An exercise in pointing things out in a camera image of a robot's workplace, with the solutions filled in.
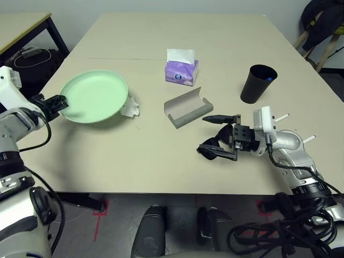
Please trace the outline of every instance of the green plate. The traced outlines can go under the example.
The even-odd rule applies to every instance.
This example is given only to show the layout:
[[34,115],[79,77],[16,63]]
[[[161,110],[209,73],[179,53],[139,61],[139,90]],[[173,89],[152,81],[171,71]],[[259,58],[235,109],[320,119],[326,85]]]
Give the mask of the green plate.
[[68,81],[61,90],[69,107],[61,114],[70,121],[94,123],[118,112],[128,97],[123,78],[107,70],[92,70]]

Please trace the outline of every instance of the desk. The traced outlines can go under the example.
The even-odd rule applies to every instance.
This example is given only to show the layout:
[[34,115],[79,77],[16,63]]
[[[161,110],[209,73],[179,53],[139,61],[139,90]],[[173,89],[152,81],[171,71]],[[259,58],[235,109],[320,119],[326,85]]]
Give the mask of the desk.
[[[203,31],[202,26],[208,23],[208,28],[216,29]],[[123,32],[122,38],[134,39],[147,24],[147,38],[138,37],[136,42],[126,41],[128,44],[117,41],[115,36],[109,38],[111,29],[113,35]],[[174,37],[164,33],[165,24],[170,28],[185,28],[187,24],[192,37],[178,37],[170,44],[165,37]],[[185,35],[184,29],[177,31]],[[93,46],[92,51],[84,51],[86,46]],[[260,15],[101,16],[42,93],[47,97],[58,94],[69,79],[86,70],[115,70],[140,104],[140,116],[130,119],[117,114],[90,125],[58,117],[51,122],[51,142],[22,154],[26,165],[57,191],[262,195],[288,192],[266,156],[240,153],[239,161],[233,162],[221,158],[209,161],[198,154],[198,145],[215,136],[220,125],[199,118],[175,129],[163,104],[193,87],[164,81],[168,47],[196,49],[199,73],[195,87],[202,87],[201,97],[214,105],[209,114],[239,113],[241,123],[252,127],[253,110],[262,106],[271,105],[276,117],[290,113],[277,129],[294,130],[302,138],[317,135],[306,144],[306,150],[325,179],[344,189],[343,104],[268,18]],[[257,63],[273,67],[278,78],[256,104],[249,105],[239,96],[250,66]],[[41,129],[19,146],[35,145],[45,136]]]
[[67,57],[69,50],[55,27],[51,15],[45,12],[0,14],[0,63],[13,56],[45,29],[61,54]]

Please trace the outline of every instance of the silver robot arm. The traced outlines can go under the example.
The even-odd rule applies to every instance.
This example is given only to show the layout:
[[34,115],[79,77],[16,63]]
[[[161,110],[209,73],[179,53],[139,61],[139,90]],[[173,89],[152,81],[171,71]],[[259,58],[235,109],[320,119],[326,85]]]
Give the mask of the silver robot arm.
[[[252,150],[252,154],[261,156],[266,152],[267,142],[266,134],[271,137],[274,160],[288,167],[308,167],[317,175],[320,180],[324,180],[323,176],[316,170],[313,159],[305,150],[304,144],[315,138],[315,135],[302,140],[301,137],[288,130],[276,131],[275,120],[271,114],[269,106],[265,106],[260,110],[254,111],[254,131],[255,137],[260,141],[259,148]],[[310,172],[303,169],[285,169],[277,168],[281,173],[287,186],[290,188],[294,196],[298,199],[301,207],[307,207],[311,201],[318,197],[325,196],[327,201],[325,210],[331,215],[334,222],[337,223],[337,237],[330,243],[330,247],[337,248],[344,246],[344,207],[337,203],[331,194],[330,189],[323,182],[314,178]],[[314,226],[327,224],[327,221],[320,217],[312,217]]]
[[16,87],[19,74],[0,67],[0,257],[51,257],[47,225],[58,214],[54,199],[24,166],[16,142],[57,117],[68,106],[63,96],[29,102]]
[[[288,130],[277,131],[276,123],[288,117],[289,114],[275,119],[269,106],[253,112],[254,127],[241,125],[238,114],[236,116],[209,116],[203,120],[215,124],[232,124],[233,133],[229,135],[232,151],[225,151],[221,147],[202,144],[198,151],[211,152],[215,156],[224,157],[230,160],[238,160],[238,151],[248,151],[255,156],[262,156],[270,150],[276,164],[288,167],[306,167],[313,175],[305,169],[277,168],[284,178],[287,186],[292,191],[300,207],[310,207],[312,202],[319,197],[326,199],[325,210],[337,223],[337,237],[329,245],[331,248],[344,246],[344,207],[333,198],[330,189],[324,182],[323,176],[316,170],[313,159],[305,151],[304,144],[315,138],[315,135],[302,140],[301,137]],[[327,224],[327,221],[320,217],[312,217],[314,226]]]

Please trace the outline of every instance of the floor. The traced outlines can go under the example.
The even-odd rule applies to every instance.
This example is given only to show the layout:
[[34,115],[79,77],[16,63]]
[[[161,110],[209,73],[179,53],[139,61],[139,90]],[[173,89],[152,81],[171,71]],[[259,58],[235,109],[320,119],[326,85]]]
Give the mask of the floor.
[[[267,196],[111,194],[105,197],[109,205],[104,215],[65,205],[67,223],[54,258],[129,258],[142,215],[153,204],[168,207],[166,254],[212,250],[210,242],[205,246],[196,242],[196,213],[201,206],[215,206],[227,212],[236,224],[273,221],[280,217],[277,213],[258,212],[257,203]],[[56,233],[58,226],[52,223],[50,232]],[[279,248],[266,257],[281,257]],[[313,256],[309,250],[301,248],[293,257]]]
[[320,76],[333,90],[334,93],[344,102],[344,78],[339,74],[321,73]]

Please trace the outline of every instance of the black paper cup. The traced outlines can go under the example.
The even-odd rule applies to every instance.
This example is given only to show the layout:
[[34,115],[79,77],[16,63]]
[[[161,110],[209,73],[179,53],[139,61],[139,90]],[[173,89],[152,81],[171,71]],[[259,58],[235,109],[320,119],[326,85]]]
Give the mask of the black paper cup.
[[248,104],[256,103],[266,88],[276,78],[277,72],[271,67],[262,64],[251,66],[247,81],[240,95],[241,100]]

